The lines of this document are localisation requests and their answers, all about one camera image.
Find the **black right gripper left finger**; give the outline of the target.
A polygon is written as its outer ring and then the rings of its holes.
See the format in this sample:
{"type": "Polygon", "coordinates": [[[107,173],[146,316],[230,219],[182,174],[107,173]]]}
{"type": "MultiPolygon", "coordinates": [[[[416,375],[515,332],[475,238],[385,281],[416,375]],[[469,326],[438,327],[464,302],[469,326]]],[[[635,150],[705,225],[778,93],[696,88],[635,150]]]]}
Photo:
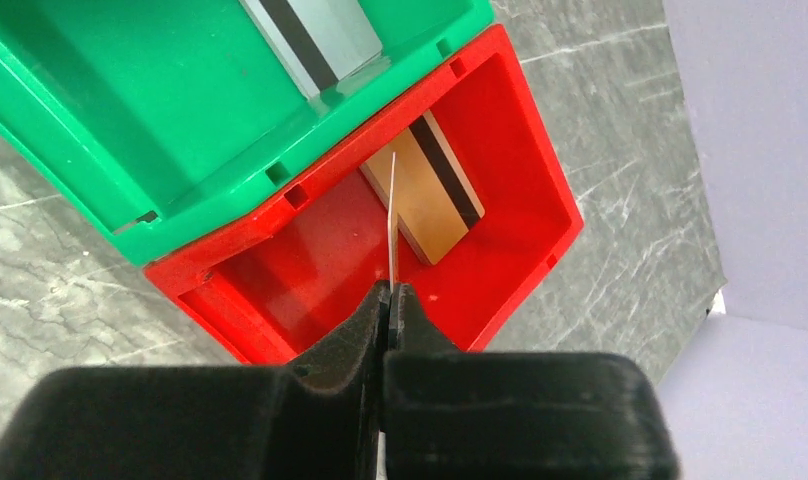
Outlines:
{"type": "Polygon", "coordinates": [[[52,372],[0,437],[0,479],[372,479],[390,300],[375,283],[285,365],[52,372]]]}

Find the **gold credit card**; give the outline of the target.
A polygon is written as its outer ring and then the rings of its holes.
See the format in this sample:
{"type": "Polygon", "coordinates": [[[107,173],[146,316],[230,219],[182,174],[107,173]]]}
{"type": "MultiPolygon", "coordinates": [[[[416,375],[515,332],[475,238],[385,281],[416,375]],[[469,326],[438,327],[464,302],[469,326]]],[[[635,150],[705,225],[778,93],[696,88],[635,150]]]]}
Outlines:
{"type": "Polygon", "coordinates": [[[485,207],[432,112],[360,166],[417,258],[436,265],[483,218],[485,207]]]}

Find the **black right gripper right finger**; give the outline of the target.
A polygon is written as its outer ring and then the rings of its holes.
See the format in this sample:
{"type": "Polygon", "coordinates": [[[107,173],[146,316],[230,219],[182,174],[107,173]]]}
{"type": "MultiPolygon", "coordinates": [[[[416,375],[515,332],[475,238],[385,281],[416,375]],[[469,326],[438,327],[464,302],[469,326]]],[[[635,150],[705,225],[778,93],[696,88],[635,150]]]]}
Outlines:
{"type": "Polygon", "coordinates": [[[677,479],[654,386],[606,352],[456,349],[414,289],[390,298],[384,357],[391,479],[677,479]]]}

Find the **gold card with stripe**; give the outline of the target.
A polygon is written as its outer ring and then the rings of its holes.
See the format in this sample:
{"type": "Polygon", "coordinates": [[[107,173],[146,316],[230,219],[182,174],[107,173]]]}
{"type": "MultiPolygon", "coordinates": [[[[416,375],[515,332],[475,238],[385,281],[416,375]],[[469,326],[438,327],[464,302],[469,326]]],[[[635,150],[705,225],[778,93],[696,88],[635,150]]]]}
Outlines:
{"type": "Polygon", "coordinates": [[[390,162],[390,176],[387,203],[387,250],[388,250],[388,270],[390,290],[395,289],[398,283],[398,222],[399,215],[396,205],[396,170],[397,153],[392,152],[390,162]]]}

